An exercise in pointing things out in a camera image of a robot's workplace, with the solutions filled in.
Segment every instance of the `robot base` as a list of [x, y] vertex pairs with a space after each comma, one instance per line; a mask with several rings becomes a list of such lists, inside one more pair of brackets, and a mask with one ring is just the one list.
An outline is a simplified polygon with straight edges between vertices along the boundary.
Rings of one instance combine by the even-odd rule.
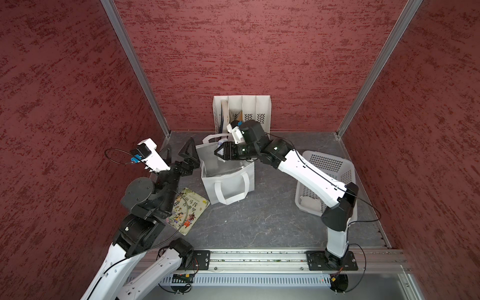
[[343, 267], [342, 271], [358, 271], [359, 269], [352, 251], [347, 251], [343, 257], [343, 266], [338, 268], [328, 266], [325, 251], [306, 251], [305, 254], [310, 271], [339, 271], [341, 267]]

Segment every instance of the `blue connector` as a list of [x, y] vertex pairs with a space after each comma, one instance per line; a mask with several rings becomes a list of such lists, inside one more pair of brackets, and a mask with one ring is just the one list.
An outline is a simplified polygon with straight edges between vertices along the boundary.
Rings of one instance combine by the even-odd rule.
[[130, 158], [130, 160], [132, 161], [132, 163], [133, 163], [133, 164], [139, 163], [140, 160], [142, 159], [142, 158], [140, 157], [140, 155], [135, 154], [134, 156], [135, 156], [135, 157]]

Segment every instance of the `white tote bag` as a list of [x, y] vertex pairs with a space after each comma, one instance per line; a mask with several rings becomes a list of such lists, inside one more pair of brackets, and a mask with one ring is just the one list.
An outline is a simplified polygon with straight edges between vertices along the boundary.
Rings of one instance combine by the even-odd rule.
[[197, 145], [202, 170], [202, 181], [211, 204], [226, 205], [245, 199], [255, 189], [255, 164], [246, 160], [222, 161], [214, 154], [218, 142], [209, 143], [216, 137], [231, 136], [229, 133], [211, 134]]

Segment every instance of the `bag handle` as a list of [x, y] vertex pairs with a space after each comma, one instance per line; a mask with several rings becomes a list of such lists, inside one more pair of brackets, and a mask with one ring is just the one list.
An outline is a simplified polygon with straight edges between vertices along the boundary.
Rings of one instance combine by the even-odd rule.
[[202, 143], [203, 144], [208, 144], [209, 141], [213, 138], [216, 138], [216, 137], [220, 137], [220, 136], [231, 136], [232, 134], [231, 133], [217, 133], [217, 134], [211, 134], [211, 135], [207, 135], [203, 140], [202, 140]]
[[232, 203], [234, 203], [238, 200], [245, 199], [245, 197], [247, 196], [248, 190], [250, 189], [250, 179], [249, 179], [248, 174], [246, 172], [242, 174], [242, 177], [243, 177], [243, 181], [245, 182], [245, 191], [241, 192], [238, 195], [231, 196], [228, 199], [225, 199], [225, 197], [223, 196], [222, 184], [220, 182], [215, 182], [215, 194], [216, 194], [216, 197], [217, 197], [217, 199], [220, 203], [229, 205], [229, 204], [232, 204]]

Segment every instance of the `ventilation slot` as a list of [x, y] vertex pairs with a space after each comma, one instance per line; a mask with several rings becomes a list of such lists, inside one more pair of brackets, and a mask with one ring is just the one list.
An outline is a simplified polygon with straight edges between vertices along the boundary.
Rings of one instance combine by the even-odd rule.
[[342, 162], [336, 159], [312, 155], [310, 163], [319, 169], [325, 171], [338, 172], [342, 167]]
[[259, 122], [260, 124], [264, 124], [265, 123], [265, 114], [257, 114], [257, 122]]
[[243, 114], [243, 120], [246, 122], [246, 121], [250, 121], [253, 119], [253, 114]]
[[[183, 286], [172, 280], [173, 274], [163, 278], [160, 285]], [[324, 274], [197, 274], [193, 286], [246, 287], [330, 287], [329, 275]]]
[[346, 184], [349, 184], [350, 182], [352, 182], [352, 171], [348, 170], [347, 172], [340, 175], [340, 181]]

